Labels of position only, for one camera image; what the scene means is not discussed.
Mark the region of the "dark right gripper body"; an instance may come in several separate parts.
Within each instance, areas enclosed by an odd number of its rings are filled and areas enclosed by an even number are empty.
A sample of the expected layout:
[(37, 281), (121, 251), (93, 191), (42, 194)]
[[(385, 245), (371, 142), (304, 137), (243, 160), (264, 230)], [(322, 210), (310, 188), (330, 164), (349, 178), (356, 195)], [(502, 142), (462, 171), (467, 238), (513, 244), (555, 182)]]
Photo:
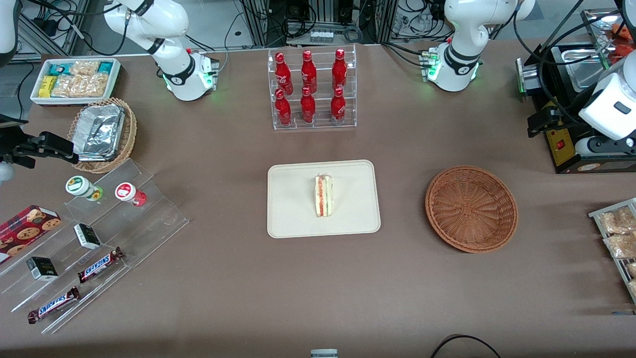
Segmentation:
[(22, 126), (28, 120), (12, 118), (7, 115), (0, 115), (0, 161), (7, 165), (19, 165), (27, 169), (35, 168), (35, 159), (29, 156), (19, 156), (14, 154), (22, 144), (29, 143), (33, 136), (23, 132)]

